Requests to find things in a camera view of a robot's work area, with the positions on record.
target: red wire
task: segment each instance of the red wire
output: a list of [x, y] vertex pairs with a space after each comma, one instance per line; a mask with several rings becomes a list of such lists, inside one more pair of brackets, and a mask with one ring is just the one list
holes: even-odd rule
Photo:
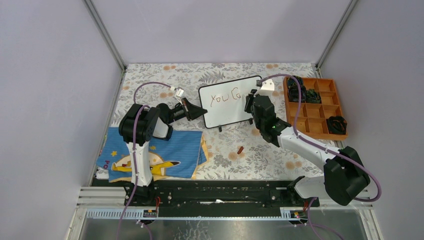
[[161, 198], [157, 196], [155, 199], [156, 199], [156, 214], [158, 214], [158, 207], [159, 207], [159, 204], [161, 204]]
[[308, 208], [308, 201], [303, 202], [303, 212]]

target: white wall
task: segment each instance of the white wall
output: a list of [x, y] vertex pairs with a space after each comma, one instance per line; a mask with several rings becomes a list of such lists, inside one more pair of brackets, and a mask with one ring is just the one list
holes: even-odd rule
[[0, 11], [0, 239], [63, 239], [120, 70], [81, 0]]
[[423, 239], [424, 1], [362, 0], [322, 67], [334, 78], [347, 143], [381, 181], [385, 240]]
[[130, 63], [316, 62], [349, 0], [94, 0]]

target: whiteboard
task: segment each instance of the whiteboard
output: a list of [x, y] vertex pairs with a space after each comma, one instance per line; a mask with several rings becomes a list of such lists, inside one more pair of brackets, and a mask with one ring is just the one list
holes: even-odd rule
[[201, 86], [198, 89], [200, 105], [207, 110], [203, 115], [207, 129], [246, 121], [252, 114], [245, 112], [246, 96], [257, 89], [256, 81], [261, 76]]

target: floral tablecloth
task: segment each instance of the floral tablecloth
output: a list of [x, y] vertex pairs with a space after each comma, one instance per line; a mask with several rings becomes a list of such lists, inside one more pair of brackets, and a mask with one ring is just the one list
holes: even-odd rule
[[[112, 119], [117, 127], [122, 117], [133, 104], [135, 89], [146, 82], [163, 82], [181, 87], [192, 104], [200, 106], [198, 88], [205, 85], [260, 75], [262, 78], [286, 73], [301, 77], [313, 77], [310, 63], [176, 63], [176, 64], [129, 64], [119, 100]], [[283, 96], [283, 79], [276, 78], [271, 101], [278, 117], [286, 119]], [[156, 106], [166, 103], [174, 106], [174, 93], [158, 84], [150, 84], [137, 93], [137, 103]], [[172, 123], [175, 130], [202, 131], [207, 143], [210, 161], [198, 168], [196, 179], [226, 180], [293, 180], [298, 176], [322, 175], [315, 165], [297, 154], [276, 147], [262, 139], [255, 125], [248, 122], [235, 123], [218, 128], [206, 129], [203, 118], [193, 121], [186, 118]], [[238, 149], [243, 146], [241, 154]]]

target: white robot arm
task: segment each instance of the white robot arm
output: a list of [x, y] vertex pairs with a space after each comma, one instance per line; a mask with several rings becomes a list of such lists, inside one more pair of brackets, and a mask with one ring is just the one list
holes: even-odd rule
[[[302, 199], [330, 197], [336, 203], [346, 206], [370, 184], [370, 177], [363, 170], [327, 152], [332, 150], [330, 152], [340, 153], [363, 166], [353, 148], [327, 147], [303, 133], [296, 135], [289, 123], [276, 116], [274, 105], [268, 96], [260, 95], [253, 89], [246, 97], [244, 111], [252, 114], [255, 126], [265, 141], [299, 154], [324, 172], [324, 176], [302, 176], [294, 181], [294, 189]], [[325, 150], [305, 143], [299, 136]]]
[[172, 136], [173, 128], [169, 124], [182, 118], [189, 121], [194, 120], [207, 111], [199, 106], [191, 104], [185, 97], [180, 99], [180, 103], [170, 109], [166, 104], [161, 103], [156, 107], [144, 108], [136, 123], [135, 133], [135, 154], [133, 155], [133, 130], [138, 111], [142, 108], [140, 104], [133, 104], [119, 123], [119, 134], [129, 149], [131, 159], [131, 187], [138, 186], [136, 195], [141, 199], [151, 198], [149, 189], [152, 185], [152, 172], [149, 161], [149, 141], [152, 137], [161, 140], [169, 140]]

